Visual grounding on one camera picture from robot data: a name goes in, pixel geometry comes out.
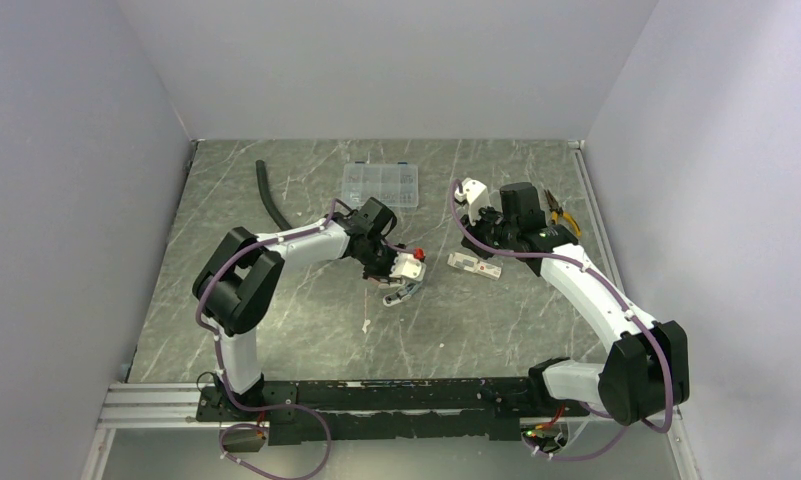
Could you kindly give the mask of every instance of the yellow handle pliers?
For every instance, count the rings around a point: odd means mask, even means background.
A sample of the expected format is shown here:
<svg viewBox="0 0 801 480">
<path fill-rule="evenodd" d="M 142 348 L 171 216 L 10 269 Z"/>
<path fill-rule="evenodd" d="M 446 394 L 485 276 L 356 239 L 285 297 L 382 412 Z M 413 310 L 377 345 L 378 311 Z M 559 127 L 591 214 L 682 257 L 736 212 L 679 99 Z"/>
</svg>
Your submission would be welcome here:
<svg viewBox="0 0 801 480">
<path fill-rule="evenodd" d="M 571 228 L 574 229 L 574 234 L 576 236 L 580 236 L 583 234 L 582 230 L 580 230 L 580 225 L 574 220 L 574 217 L 571 216 L 570 213 L 566 212 L 565 209 L 559 205 L 559 202 L 556 200 L 556 197 L 550 193 L 550 190 L 544 189 L 544 198 L 547 199 L 547 206 L 550 208 L 550 221 L 556 225 L 559 223 L 559 217 L 562 217 L 571 224 Z"/>
</svg>

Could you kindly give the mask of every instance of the gray marble surface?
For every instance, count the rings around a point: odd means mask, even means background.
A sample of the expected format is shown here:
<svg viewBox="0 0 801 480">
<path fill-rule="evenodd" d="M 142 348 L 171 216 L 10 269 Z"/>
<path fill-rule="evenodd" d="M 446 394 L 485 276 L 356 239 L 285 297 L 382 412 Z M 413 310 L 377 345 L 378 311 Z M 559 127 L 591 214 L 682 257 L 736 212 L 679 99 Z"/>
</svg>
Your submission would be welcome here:
<svg viewBox="0 0 801 480">
<path fill-rule="evenodd" d="M 258 330 L 269 379 L 426 378 L 525 375 L 553 356 L 603 361 L 597 337 L 570 303 L 525 265 L 493 281 L 456 270 L 463 251 L 446 202 L 450 179 L 472 177 L 492 189 L 530 181 L 550 188 L 583 227 L 583 245 L 601 261 L 587 192 L 563 141 L 284 140 L 206 141 L 197 151 L 174 220 L 161 274 L 138 344 L 131 382 L 194 380 L 214 366 L 212 341 L 193 320 L 194 278 L 226 232 L 276 227 L 264 212 L 254 162 L 264 159 L 280 210 L 294 226 L 326 213 L 341 191 L 345 163 L 407 161 L 419 166 L 420 204 L 398 213 L 395 243 L 422 247 L 424 288 L 382 306 L 352 259 L 287 272 Z M 366 331 L 363 326 L 370 320 Z"/>
</svg>

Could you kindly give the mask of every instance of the black tube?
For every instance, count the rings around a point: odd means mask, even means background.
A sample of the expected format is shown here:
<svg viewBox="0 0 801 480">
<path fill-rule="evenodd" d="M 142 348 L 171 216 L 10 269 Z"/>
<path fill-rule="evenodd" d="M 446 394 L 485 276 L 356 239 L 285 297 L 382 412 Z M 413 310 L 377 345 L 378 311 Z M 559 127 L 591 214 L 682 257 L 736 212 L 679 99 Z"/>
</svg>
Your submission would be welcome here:
<svg viewBox="0 0 801 480">
<path fill-rule="evenodd" d="M 265 206 L 273 223 L 279 227 L 280 230 L 291 230 L 291 224 L 282 216 L 276 204 L 273 203 L 273 197 L 270 196 L 270 184 L 267 178 L 267 167 L 264 160 L 256 160 L 256 181 L 259 184 L 259 196 L 262 197 L 262 205 Z"/>
</svg>

